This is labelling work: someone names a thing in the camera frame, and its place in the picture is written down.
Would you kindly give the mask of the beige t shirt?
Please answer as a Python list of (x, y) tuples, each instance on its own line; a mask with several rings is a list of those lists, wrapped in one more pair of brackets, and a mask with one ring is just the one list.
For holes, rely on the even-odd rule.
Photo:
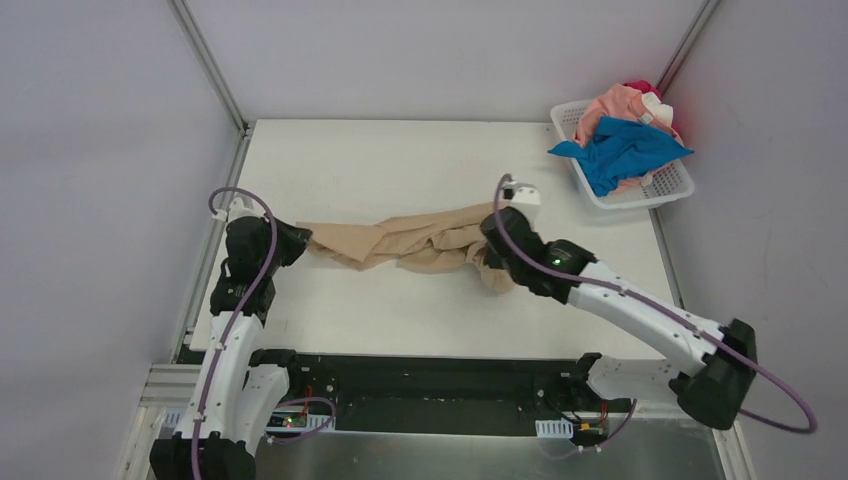
[(489, 204), (428, 214), (395, 216), (372, 225), (299, 222), (312, 232), (309, 249), (349, 268), (365, 271), (394, 261), (412, 273), (443, 274), (474, 267), (485, 287), (505, 294), (515, 287), (504, 270), (484, 264), (481, 222)]

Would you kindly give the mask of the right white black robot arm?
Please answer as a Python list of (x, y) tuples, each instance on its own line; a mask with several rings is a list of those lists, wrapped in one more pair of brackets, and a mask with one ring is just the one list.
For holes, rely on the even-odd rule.
[(605, 399), (675, 403), (693, 420), (729, 429), (757, 375), (756, 335), (742, 320), (728, 324), (691, 314), (621, 277), (589, 250), (568, 240), (545, 242), (518, 209), (489, 214), (480, 230), (485, 262), (539, 297), (600, 317), (662, 354), (660, 361), (624, 361), (600, 353), (567, 384), (583, 410)]

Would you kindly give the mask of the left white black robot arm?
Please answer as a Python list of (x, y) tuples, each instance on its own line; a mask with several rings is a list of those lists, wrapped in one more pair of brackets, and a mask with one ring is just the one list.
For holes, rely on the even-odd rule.
[(255, 454), (278, 403), (293, 404), (305, 378), (292, 350), (259, 346), (278, 269), (296, 262), (312, 232), (265, 216), (226, 224), (226, 255), (210, 295), (209, 345), (174, 433), (153, 443), (158, 479), (253, 479)]

